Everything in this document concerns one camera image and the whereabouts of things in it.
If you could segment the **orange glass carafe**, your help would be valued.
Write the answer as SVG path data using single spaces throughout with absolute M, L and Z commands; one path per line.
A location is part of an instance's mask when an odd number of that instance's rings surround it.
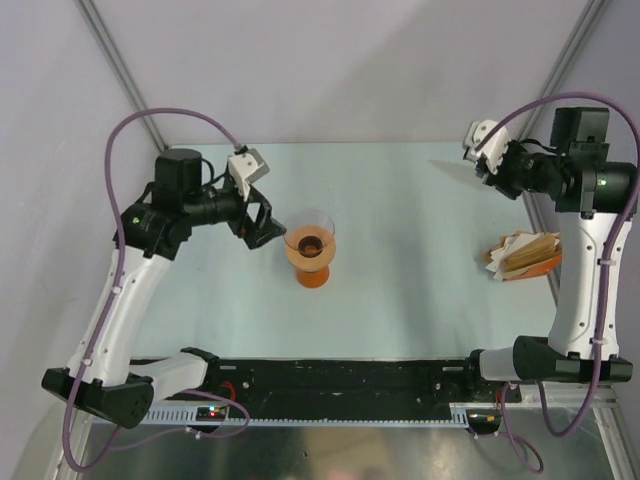
M 295 277 L 298 283 L 309 289 L 322 287 L 330 277 L 330 268 L 328 266 L 313 272 L 297 269 Z

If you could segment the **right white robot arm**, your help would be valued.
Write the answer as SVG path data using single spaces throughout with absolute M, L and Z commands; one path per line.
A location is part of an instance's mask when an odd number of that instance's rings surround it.
M 550 144 L 539 152 L 491 120 L 474 121 L 463 141 L 487 186 L 515 200 L 523 192 L 547 195 L 559 215 L 562 247 L 557 310 L 545 337 L 520 335 L 513 346 L 476 350 L 476 367 L 462 376 L 464 393 L 486 400 L 498 381 L 588 383 L 595 369 L 605 384 L 631 379 L 616 338 L 619 262 L 633 216 L 617 239 L 607 238 L 631 197 L 637 169 L 610 162 L 606 108 L 557 109 Z

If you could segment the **clear glass dripper cone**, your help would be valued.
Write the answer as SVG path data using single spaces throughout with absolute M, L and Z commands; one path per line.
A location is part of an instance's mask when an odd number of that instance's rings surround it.
M 303 258 L 315 258 L 334 243 L 335 224 L 332 218 L 317 209 L 307 209 L 285 222 L 286 246 Z

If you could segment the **white paper coffee filter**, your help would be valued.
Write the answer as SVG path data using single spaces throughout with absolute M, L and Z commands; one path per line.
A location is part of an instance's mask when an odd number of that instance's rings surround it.
M 481 179 L 476 176 L 475 170 L 468 165 L 442 160 L 431 160 L 430 163 L 459 184 L 464 184 L 474 189 L 483 187 Z

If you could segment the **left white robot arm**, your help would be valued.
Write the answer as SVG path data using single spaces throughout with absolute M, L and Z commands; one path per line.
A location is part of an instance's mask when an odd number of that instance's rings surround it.
M 282 236 L 270 202 L 254 187 L 269 167 L 254 148 L 229 156 L 219 179 L 204 182 L 211 163 L 193 149 L 174 148 L 155 161 L 154 179 L 120 216 L 109 277 L 78 350 L 66 366 L 49 368 L 43 388 L 75 408 L 132 429 L 152 404 L 190 390 L 201 399 L 221 389 L 218 356 L 187 347 L 132 366 L 132 348 L 149 302 L 194 228 L 225 223 L 249 249 Z

